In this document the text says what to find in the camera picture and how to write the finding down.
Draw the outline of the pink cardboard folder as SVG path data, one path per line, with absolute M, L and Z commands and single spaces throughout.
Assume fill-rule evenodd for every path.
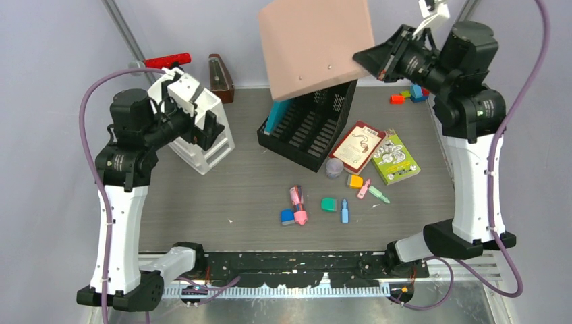
M 374 45 L 367 1 L 272 1 L 258 12 L 258 23 L 275 101 L 368 75 L 353 60 Z

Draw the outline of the red brown book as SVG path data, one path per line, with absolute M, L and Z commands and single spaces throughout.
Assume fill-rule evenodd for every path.
M 345 171 L 359 175 L 386 138 L 387 133 L 357 121 L 329 153 L 339 159 Z

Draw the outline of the green illustrated book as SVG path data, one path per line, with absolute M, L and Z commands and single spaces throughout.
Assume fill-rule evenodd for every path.
M 385 130 L 385 138 L 372 156 L 372 164 L 385 185 L 416 176 L 420 166 L 411 156 L 396 131 Z

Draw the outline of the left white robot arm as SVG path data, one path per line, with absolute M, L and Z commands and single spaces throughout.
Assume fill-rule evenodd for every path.
M 180 137 L 212 144 L 223 131 L 210 110 L 219 99 L 205 88 L 188 99 L 171 94 L 164 103 L 164 112 L 154 109 L 143 89 L 117 93 L 111 103 L 110 139 L 93 161 L 101 183 L 98 259 L 92 281 L 77 293 L 78 304 L 153 311 L 167 284 L 183 274 L 200 279 L 206 273 L 198 243 L 178 242 L 154 262 L 143 267 L 138 262 L 142 210 L 157 151 Z

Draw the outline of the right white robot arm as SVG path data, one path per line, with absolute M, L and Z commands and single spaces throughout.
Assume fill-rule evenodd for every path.
M 461 21 L 441 49 L 434 48 L 430 29 L 415 37 L 413 27 L 402 25 L 386 42 L 353 55 L 382 82 L 407 79 L 434 95 L 432 109 L 453 168 L 454 216 L 388 243 L 382 264 L 394 277 L 422 259 L 468 260 L 517 243 L 494 201 L 498 181 L 490 171 L 498 165 L 502 140 L 496 134 L 506 116 L 502 94 L 484 83 L 497 51 L 490 27 Z

